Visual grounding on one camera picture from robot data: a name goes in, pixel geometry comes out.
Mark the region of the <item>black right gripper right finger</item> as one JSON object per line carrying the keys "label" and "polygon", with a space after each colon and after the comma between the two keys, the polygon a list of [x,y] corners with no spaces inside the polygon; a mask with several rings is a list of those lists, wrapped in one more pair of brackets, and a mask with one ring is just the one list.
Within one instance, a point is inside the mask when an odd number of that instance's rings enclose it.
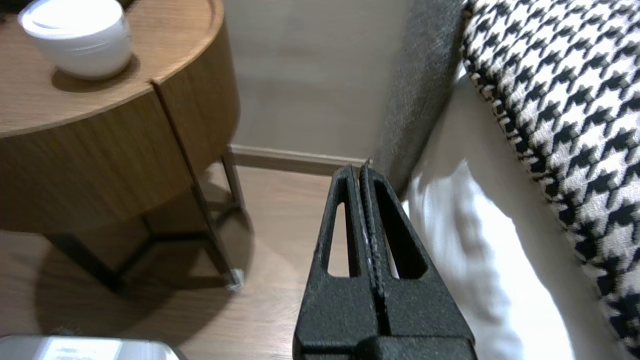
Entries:
{"label": "black right gripper right finger", "polygon": [[393,187],[366,162],[359,171],[377,335],[361,360],[475,360],[474,335]]}

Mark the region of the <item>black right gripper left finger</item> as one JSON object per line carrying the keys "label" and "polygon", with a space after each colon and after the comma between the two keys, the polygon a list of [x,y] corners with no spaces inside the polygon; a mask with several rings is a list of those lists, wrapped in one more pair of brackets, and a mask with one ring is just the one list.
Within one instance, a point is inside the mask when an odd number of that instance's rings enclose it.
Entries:
{"label": "black right gripper left finger", "polygon": [[[377,265],[387,256],[366,205],[371,167],[339,168],[331,178],[317,242],[295,323],[295,360],[354,360],[358,344],[380,334]],[[345,209],[347,276],[329,272],[338,207]]]}

